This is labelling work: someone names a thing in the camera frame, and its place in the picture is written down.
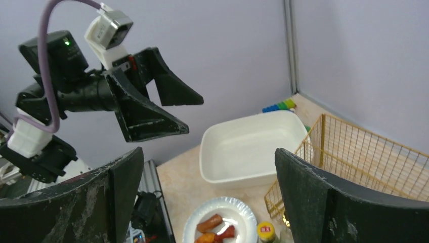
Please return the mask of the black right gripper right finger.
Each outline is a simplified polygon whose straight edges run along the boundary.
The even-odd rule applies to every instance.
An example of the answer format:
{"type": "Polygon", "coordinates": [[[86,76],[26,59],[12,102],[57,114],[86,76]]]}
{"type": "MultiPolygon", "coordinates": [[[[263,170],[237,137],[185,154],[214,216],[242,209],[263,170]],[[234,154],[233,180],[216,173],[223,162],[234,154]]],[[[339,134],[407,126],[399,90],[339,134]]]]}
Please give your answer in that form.
{"type": "Polygon", "coordinates": [[[428,203],[360,186],[275,151],[295,242],[428,242],[428,203]]]}

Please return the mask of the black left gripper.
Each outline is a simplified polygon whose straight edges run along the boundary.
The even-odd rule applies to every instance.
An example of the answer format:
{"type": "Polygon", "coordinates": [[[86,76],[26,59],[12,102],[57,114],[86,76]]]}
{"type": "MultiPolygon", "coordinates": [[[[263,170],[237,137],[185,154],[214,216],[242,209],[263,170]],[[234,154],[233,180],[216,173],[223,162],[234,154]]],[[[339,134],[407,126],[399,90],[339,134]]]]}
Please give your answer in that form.
{"type": "MultiPolygon", "coordinates": [[[[155,81],[162,106],[202,105],[204,98],[175,75],[157,47],[147,49],[149,69],[128,55],[113,63],[116,69],[92,69],[71,85],[70,93],[54,89],[60,119],[65,112],[113,111],[126,142],[144,142],[187,134],[183,121],[148,99],[146,85],[155,81]]],[[[52,121],[40,75],[17,95],[16,107],[44,125],[52,121]]]]}

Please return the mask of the clear gold-top oil bottle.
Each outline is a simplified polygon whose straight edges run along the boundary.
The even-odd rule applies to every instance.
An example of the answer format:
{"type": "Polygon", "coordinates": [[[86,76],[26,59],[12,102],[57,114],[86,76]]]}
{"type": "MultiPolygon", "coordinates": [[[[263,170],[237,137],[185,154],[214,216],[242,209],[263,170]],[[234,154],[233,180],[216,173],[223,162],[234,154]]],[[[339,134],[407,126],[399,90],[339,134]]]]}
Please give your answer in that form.
{"type": "Polygon", "coordinates": [[[290,221],[289,221],[288,214],[286,211],[284,211],[284,213],[283,213],[283,219],[282,220],[283,220],[285,226],[287,228],[290,228],[290,221]]]}

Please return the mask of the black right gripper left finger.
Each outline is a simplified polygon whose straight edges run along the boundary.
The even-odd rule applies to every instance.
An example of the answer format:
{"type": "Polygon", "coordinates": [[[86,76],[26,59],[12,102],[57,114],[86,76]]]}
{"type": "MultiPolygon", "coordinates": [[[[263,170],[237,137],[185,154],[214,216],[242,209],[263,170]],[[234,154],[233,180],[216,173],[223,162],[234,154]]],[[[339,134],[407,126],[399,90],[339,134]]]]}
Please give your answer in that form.
{"type": "Polygon", "coordinates": [[[65,182],[1,199],[1,242],[124,242],[142,148],[65,182]]]}

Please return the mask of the yellow cap sauce bottle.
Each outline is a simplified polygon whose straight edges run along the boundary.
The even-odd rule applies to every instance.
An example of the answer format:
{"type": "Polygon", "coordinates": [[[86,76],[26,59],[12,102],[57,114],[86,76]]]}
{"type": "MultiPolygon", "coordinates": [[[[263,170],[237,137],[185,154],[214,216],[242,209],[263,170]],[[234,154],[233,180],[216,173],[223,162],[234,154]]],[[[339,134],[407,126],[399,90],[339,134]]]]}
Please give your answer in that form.
{"type": "Polygon", "coordinates": [[[260,222],[256,229],[261,243],[275,243],[278,242],[278,238],[275,232],[274,225],[268,221],[260,222]]]}

